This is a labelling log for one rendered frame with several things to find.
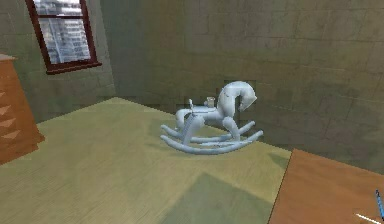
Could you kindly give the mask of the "pale blue rocking horse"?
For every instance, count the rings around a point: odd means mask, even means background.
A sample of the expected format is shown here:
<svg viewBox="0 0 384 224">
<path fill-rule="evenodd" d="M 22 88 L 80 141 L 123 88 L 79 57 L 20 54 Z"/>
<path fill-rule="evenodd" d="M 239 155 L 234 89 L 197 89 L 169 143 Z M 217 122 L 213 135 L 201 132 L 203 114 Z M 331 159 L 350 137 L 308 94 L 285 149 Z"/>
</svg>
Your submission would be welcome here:
<svg viewBox="0 0 384 224">
<path fill-rule="evenodd" d="M 203 106 L 194 105 L 193 101 L 189 100 L 188 108 L 176 112 L 174 129 L 167 125 L 161 126 L 166 135 L 161 135 L 160 138 L 168 146 L 188 154 L 218 155 L 236 151 L 257 141 L 264 134 L 259 130 L 248 138 L 241 139 L 241 135 L 250 130 L 255 122 L 250 121 L 238 127 L 234 120 L 235 109 L 244 111 L 256 100 L 255 90 L 249 83 L 244 81 L 228 83 L 221 89 L 217 105 L 213 104 L 213 97 L 208 97 Z M 194 137 L 194 133 L 207 122 L 223 126 L 228 134 Z"/>
</svg>

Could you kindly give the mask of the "red framed window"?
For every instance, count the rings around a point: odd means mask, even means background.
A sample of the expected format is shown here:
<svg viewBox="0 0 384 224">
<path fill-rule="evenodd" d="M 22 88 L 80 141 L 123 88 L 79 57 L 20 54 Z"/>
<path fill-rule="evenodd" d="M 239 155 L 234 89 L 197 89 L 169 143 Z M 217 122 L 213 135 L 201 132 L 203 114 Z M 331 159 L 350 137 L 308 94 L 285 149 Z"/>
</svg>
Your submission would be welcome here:
<svg viewBox="0 0 384 224">
<path fill-rule="evenodd" d="M 24 0 L 48 75 L 101 66 L 86 0 Z"/>
</svg>

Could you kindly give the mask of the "orange wooden table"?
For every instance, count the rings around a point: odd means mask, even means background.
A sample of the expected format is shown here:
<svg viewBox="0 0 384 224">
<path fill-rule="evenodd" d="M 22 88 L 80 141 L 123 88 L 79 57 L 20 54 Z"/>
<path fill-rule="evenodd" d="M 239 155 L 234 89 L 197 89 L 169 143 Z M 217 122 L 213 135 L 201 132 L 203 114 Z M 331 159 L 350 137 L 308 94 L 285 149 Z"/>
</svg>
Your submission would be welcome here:
<svg viewBox="0 0 384 224">
<path fill-rule="evenodd" d="M 295 149 L 289 158 L 267 224 L 384 224 L 384 175 Z"/>
</svg>

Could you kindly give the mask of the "orange wooden chest of drawers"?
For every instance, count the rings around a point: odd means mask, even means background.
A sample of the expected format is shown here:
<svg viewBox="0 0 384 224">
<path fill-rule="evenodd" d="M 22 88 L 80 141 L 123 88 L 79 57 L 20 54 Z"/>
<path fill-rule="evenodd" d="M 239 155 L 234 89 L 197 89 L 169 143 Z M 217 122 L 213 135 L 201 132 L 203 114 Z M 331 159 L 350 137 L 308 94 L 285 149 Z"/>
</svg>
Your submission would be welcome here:
<svg viewBox="0 0 384 224">
<path fill-rule="evenodd" d="M 27 102 L 14 60 L 15 57 L 0 54 L 0 165 L 37 150 L 45 140 Z"/>
</svg>

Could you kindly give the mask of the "white pencil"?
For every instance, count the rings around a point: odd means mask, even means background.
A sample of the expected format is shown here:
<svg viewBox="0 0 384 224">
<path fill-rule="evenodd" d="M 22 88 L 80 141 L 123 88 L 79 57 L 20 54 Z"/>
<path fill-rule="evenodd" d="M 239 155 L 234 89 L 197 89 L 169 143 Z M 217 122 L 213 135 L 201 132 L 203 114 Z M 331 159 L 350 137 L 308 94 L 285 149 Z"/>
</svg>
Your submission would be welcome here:
<svg viewBox="0 0 384 224">
<path fill-rule="evenodd" d="M 361 215 L 361 214 L 358 214 L 358 213 L 356 213 L 355 215 L 356 215 L 357 217 L 359 217 L 360 219 L 367 221 L 367 222 L 370 223 L 370 224 L 383 224 L 383 223 L 380 222 L 380 221 L 377 221 L 377 220 L 375 220 L 375 219 L 373 219 L 373 218 L 369 218 L 369 217 L 367 217 L 367 216 L 364 216 L 364 215 Z"/>
</svg>

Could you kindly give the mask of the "blue pen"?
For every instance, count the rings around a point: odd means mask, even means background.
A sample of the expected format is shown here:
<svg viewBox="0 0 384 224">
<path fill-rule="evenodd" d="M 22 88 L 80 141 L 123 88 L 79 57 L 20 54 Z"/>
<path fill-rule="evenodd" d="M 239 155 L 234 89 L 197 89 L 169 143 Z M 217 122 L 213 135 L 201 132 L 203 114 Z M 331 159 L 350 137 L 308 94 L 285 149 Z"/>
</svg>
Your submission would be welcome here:
<svg viewBox="0 0 384 224">
<path fill-rule="evenodd" d="M 384 221 L 384 205 L 383 205 L 383 202 L 381 200 L 380 192 L 378 189 L 375 190 L 375 197 L 376 197 L 376 203 L 378 206 L 380 217 Z"/>
</svg>

